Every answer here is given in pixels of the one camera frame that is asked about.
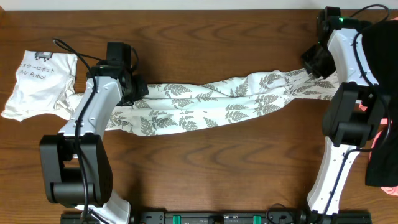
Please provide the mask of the white fern print dress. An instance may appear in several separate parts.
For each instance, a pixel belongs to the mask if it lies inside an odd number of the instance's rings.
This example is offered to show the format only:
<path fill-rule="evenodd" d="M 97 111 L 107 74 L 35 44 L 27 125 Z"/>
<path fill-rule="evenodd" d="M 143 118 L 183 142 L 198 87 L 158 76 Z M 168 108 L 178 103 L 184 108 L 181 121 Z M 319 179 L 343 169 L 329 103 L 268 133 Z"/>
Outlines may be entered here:
<path fill-rule="evenodd" d="M 322 79 L 304 69 L 256 72 L 204 85 L 147 84 L 148 95 L 114 108 L 105 131 L 155 136 L 213 128 L 273 113 L 294 99 L 330 100 L 338 86 L 336 74 Z M 82 97 L 69 98 L 75 110 Z"/>

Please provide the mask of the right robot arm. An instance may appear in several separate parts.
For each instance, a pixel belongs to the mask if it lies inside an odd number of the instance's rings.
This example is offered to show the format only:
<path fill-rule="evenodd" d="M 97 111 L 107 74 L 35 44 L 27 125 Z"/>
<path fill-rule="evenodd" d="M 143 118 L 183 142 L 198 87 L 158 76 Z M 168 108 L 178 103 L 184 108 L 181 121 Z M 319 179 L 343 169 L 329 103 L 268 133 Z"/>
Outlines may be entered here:
<path fill-rule="evenodd" d="M 397 21 L 372 23 L 327 7 L 317 17 L 318 43 L 302 55 L 316 77 L 339 87 L 324 114 L 325 152 L 295 223 L 370 223 L 367 211 L 340 211 L 341 192 L 357 155 L 374 141 L 366 184 L 397 185 Z"/>

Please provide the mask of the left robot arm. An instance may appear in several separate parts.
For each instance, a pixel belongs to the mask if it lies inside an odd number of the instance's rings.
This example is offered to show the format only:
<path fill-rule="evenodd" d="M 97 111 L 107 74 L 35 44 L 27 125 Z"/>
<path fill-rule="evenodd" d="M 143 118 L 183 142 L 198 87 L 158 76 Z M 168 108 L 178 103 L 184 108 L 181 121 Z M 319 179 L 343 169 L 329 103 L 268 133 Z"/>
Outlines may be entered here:
<path fill-rule="evenodd" d="M 50 203 L 81 211 L 62 223 L 129 223 L 131 205 L 113 190 L 113 173 L 103 136 L 117 106 L 131 106 L 148 95 L 140 74 L 98 65 L 87 74 L 86 90 L 58 134 L 40 140 L 45 194 Z"/>

